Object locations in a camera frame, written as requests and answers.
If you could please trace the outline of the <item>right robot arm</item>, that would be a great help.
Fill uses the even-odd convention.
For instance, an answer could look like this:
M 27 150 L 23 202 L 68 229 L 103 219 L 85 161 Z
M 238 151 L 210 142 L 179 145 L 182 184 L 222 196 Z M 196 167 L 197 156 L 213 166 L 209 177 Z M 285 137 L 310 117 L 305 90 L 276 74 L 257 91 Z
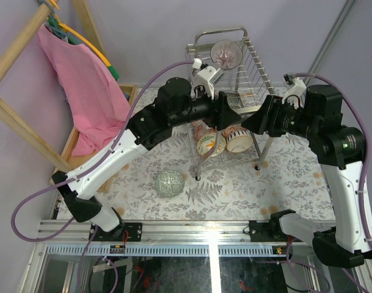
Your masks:
M 372 219 L 367 187 L 360 177 L 365 163 L 361 130 L 342 124 L 343 95 L 331 85 L 305 89 L 305 104 L 295 107 L 286 98 L 268 95 L 242 126 L 255 134 L 307 139 L 329 188 L 335 226 L 301 217 L 293 210 L 276 212 L 269 235 L 276 241 L 292 236 L 309 244 L 326 266 L 351 269 L 372 259 Z

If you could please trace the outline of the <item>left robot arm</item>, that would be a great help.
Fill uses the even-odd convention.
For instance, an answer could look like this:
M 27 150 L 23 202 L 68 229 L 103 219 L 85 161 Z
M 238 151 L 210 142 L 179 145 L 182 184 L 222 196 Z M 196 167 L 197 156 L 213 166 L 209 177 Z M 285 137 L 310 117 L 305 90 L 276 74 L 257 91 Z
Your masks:
M 55 172 L 53 183 L 77 222 L 91 222 L 109 240 L 117 241 L 124 233 L 123 221 L 115 209 L 104 207 L 95 198 L 98 188 L 127 163 L 169 139 L 174 127 L 201 120 L 221 131 L 240 118 L 224 92 L 209 96 L 203 85 L 192 87 L 184 78 L 171 78 L 111 143 L 79 168 Z

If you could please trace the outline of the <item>blue patterned bowl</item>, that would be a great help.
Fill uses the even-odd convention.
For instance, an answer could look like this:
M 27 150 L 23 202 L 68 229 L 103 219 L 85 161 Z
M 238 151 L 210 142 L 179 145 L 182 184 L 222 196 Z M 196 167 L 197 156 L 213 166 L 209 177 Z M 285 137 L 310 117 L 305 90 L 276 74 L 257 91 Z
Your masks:
M 243 107 L 242 100 L 236 93 L 227 93 L 227 102 L 232 109 L 240 109 Z

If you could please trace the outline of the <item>purple striped bowl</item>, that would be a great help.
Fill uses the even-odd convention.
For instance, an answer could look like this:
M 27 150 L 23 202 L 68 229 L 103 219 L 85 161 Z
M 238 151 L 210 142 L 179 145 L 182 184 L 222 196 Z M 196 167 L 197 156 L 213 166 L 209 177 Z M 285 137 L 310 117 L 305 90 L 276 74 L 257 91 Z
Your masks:
M 241 47 L 231 40 L 216 42 L 210 51 L 211 60 L 223 70 L 236 68 L 243 59 Z

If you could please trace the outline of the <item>cream bowl orange rim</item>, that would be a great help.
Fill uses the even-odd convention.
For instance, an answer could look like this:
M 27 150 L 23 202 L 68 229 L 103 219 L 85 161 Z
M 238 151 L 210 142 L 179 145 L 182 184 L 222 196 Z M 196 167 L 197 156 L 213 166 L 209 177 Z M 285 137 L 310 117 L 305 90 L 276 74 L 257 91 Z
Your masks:
M 242 153 L 253 145 L 253 138 L 250 132 L 235 131 L 226 138 L 226 148 L 231 153 Z

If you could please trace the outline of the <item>orange flower patterned bowl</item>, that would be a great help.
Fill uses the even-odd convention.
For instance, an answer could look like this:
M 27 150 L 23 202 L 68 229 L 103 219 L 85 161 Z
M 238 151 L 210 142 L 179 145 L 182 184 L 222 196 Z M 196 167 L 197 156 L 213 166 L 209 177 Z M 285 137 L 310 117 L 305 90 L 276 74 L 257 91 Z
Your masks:
M 210 149 L 215 147 L 216 133 L 209 133 L 200 138 L 197 143 L 197 151 L 199 155 L 205 155 Z M 226 149 L 226 140 L 224 136 L 220 136 L 218 140 L 219 144 L 212 157 L 221 154 Z

